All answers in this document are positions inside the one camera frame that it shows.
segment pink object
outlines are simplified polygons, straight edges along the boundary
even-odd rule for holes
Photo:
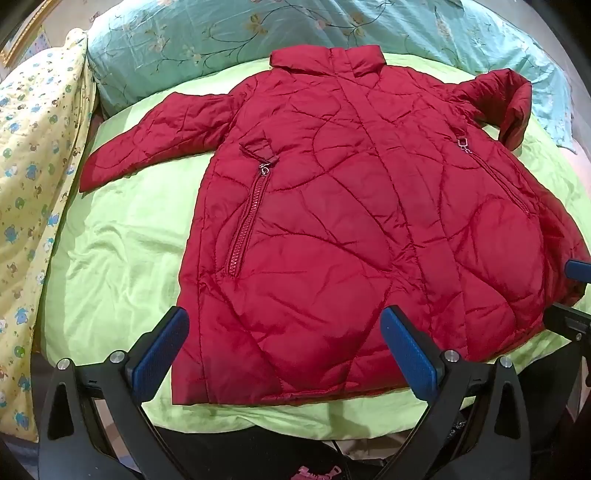
[[[310,473],[308,467],[301,466],[300,471],[291,477],[291,480],[330,480],[334,476],[341,473],[341,469],[334,466],[333,469],[326,475],[315,475]]]

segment yellow patterned blanket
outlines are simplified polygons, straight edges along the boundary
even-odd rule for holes
[[[86,47],[72,30],[0,84],[0,431],[34,441],[33,328],[95,101]]]

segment zipper pocket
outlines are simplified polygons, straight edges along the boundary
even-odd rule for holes
[[[521,209],[524,214],[530,216],[530,210],[527,208],[525,203],[515,193],[513,193],[509,186],[496,174],[492,168],[490,168],[490,166],[484,160],[482,160],[478,155],[468,148],[467,138],[459,138],[457,140],[457,144],[464,152],[476,160],[476,162],[498,183],[499,187],[505,191],[507,196]]]
[[[231,277],[237,277],[240,273],[240,267],[246,252],[248,240],[252,233],[252,227],[255,223],[256,212],[261,204],[261,199],[271,177],[271,167],[273,163],[261,163],[259,165],[259,174],[252,185],[251,194],[248,197],[246,209],[240,219],[236,237],[232,242],[230,257],[228,260],[228,274]]]

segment quilted puffer jacket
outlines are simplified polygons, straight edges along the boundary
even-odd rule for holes
[[[291,47],[271,66],[227,95],[172,93],[82,172],[85,191],[216,149],[179,275],[191,328],[175,403],[402,387],[379,332],[390,304],[483,361],[580,298],[563,267],[590,260],[581,234],[510,152],[530,115],[523,77],[447,85],[387,66],[377,46]]]

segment black cable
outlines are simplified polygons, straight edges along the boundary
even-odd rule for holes
[[[332,443],[333,443],[336,451],[339,452],[343,457],[345,457],[345,458],[343,458],[343,463],[345,464],[345,476],[347,477],[347,480],[353,480],[351,478],[351,471],[349,470],[349,462],[348,462],[349,458],[343,454],[343,452],[341,451],[341,449],[339,447],[339,444],[336,443],[336,440],[332,440]]]

